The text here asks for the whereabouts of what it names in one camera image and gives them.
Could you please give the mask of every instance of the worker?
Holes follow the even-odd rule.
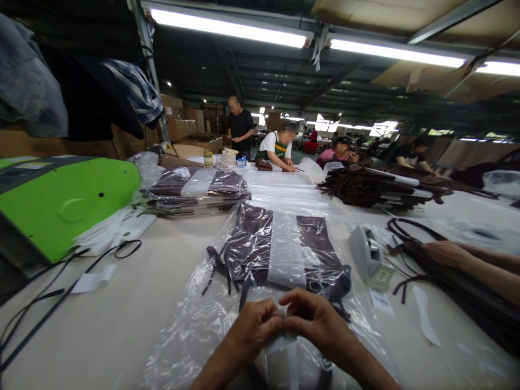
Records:
[[[270,132],[260,144],[256,160],[271,160],[271,162],[282,169],[294,172],[296,167],[291,160],[293,140],[298,131],[294,122],[288,122],[280,131]]]
[[[284,320],[273,315],[278,307],[272,299],[247,302],[190,389],[225,388],[283,331],[305,337],[364,389],[400,388],[326,298],[297,288],[279,304],[289,305]]]
[[[402,145],[396,148],[390,155],[388,163],[414,168],[406,161],[406,159],[413,160],[417,158],[416,164],[419,165],[420,169],[423,171],[435,173],[433,172],[432,167],[426,162],[426,158],[424,157],[424,154],[431,146],[431,144],[432,140],[429,136],[420,135],[411,144]]]
[[[316,128],[313,128],[313,131],[310,134],[310,141],[318,142],[318,131],[316,130]]]
[[[229,115],[229,125],[227,136],[233,142],[233,149],[241,152],[247,160],[251,160],[251,137],[255,133],[255,123],[251,113],[240,106],[236,96],[230,96],[227,105],[231,114]]]
[[[337,138],[332,143],[332,149],[325,149],[316,163],[323,168],[323,166],[329,161],[347,161],[356,163],[359,160],[359,155],[348,150],[349,139],[347,137]]]
[[[520,306],[520,256],[452,241],[436,241],[424,247],[439,264],[465,272]]]

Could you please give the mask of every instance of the black string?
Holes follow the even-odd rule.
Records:
[[[132,249],[132,251],[124,256],[117,256],[117,254],[120,252],[121,249],[131,245],[131,244],[134,244],[134,243],[138,243],[138,245],[136,245],[136,247],[134,247]],[[137,251],[137,249],[139,249],[142,245],[142,241],[141,240],[131,240],[131,241],[125,241],[123,243],[121,243],[120,245],[117,245],[117,246],[114,246],[110,249],[108,249],[105,253],[103,253],[100,257],[97,258],[97,260],[85,271],[85,274],[88,274],[90,271],[92,271],[94,269],[94,267],[108,254],[110,253],[111,251],[113,251],[114,249],[117,249],[115,254],[114,254],[114,257],[118,258],[118,259],[123,259],[123,258],[126,258],[132,254],[135,253],[135,251]],[[56,311],[56,309],[63,303],[63,301],[65,300],[65,298],[67,298],[71,291],[74,289],[74,287],[76,286],[76,283],[79,281],[79,278],[74,282],[74,284],[72,286],[70,286],[68,288],[67,291],[65,291],[64,289],[59,289],[59,290],[56,290],[56,291],[53,291],[53,292],[50,292],[46,295],[41,295],[43,294],[55,281],[56,279],[59,277],[59,275],[63,272],[63,270],[67,267],[67,265],[76,257],[79,257],[83,254],[85,254],[86,252],[88,252],[88,249],[87,250],[84,250],[84,251],[81,251],[79,253],[76,253],[75,255],[73,255],[70,259],[66,260],[65,261],[65,265],[63,266],[63,268],[60,270],[60,272],[53,278],[53,280],[45,287],[45,289],[42,290],[42,292],[31,302],[29,303],[25,308],[23,308],[22,310],[20,310],[8,323],[8,326],[4,329],[4,332],[2,333],[2,337],[5,335],[5,332],[7,331],[7,329],[9,328],[9,326],[12,324],[12,322],[14,321],[14,319],[16,317],[18,317],[19,315],[21,316],[18,321],[16,322],[16,324],[14,325],[13,329],[11,330],[9,336],[8,336],[8,340],[11,339],[12,335],[14,334],[16,328],[18,327],[21,319],[23,318],[23,316],[25,315],[25,313],[27,313],[27,310],[36,302],[38,301],[41,301],[43,299],[47,299],[47,298],[51,298],[51,297],[54,297],[54,296],[58,296],[60,295],[60,298],[54,303],[54,305],[47,311],[47,313],[40,319],[40,321],[31,329],[31,331],[29,333],[27,333],[27,335],[24,337],[24,339],[20,342],[20,344],[18,344],[18,346],[13,350],[13,352],[11,352],[11,354],[7,357],[7,359],[5,360],[4,363],[1,362],[1,354],[2,354],[2,351],[5,349],[5,347],[7,346],[7,343],[8,343],[8,340],[6,340],[6,343],[3,343],[1,346],[0,346],[0,374],[3,373],[8,367],[9,365],[12,363],[12,361],[15,359],[15,357],[21,352],[21,350],[25,347],[25,345],[27,345],[27,343],[32,339],[32,337],[38,332],[38,330],[45,324],[45,322],[50,318],[50,316]]]

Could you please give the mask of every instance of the plastic sheet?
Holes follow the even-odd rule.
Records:
[[[491,171],[482,176],[484,191],[493,192],[512,200],[520,200],[520,172]]]
[[[187,388],[230,329],[239,306],[267,297],[277,301],[296,286],[329,297],[336,310],[349,318],[346,326],[402,384],[369,297],[359,296],[351,283],[350,265],[333,233],[338,229],[344,225],[334,219],[236,205],[217,236],[214,251],[206,252],[205,261],[188,282],[172,325],[161,332],[141,388]],[[227,266],[216,262],[217,257],[225,259]],[[218,272],[213,275],[216,264]],[[241,283],[240,292],[229,285],[228,272],[234,283]],[[314,389],[324,372],[331,372],[331,388],[358,387],[301,337],[269,355],[261,352],[255,367],[269,388]],[[251,387],[250,378],[242,373],[228,388]]]
[[[141,175],[141,183],[145,187],[157,182],[165,169],[158,165],[159,156],[153,152],[140,152],[130,157],[127,161],[137,165]]]

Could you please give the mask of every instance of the metal pole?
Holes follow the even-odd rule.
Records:
[[[134,12],[135,22],[137,24],[137,30],[139,32],[139,38],[141,39],[142,53],[148,63],[148,68],[150,70],[152,81],[155,86],[155,90],[160,95],[161,90],[159,88],[159,80],[157,79],[157,72],[155,72],[155,63],[153,62],[153,52],[150,52],[147,48],[152,50],[152,40],[150,39],[150,33],[148,31],[148,23],[146,22],[146,16],[142,11],[140,4],[137,0],[128,0],[129,5],[132,6],[132,11]],[[162,140],[164,142],[170,141],[170,135],[168,133],[168,127],[166,126],[166,118],[161,115],[161,120],[159,121],[159,127],[161,129]]]

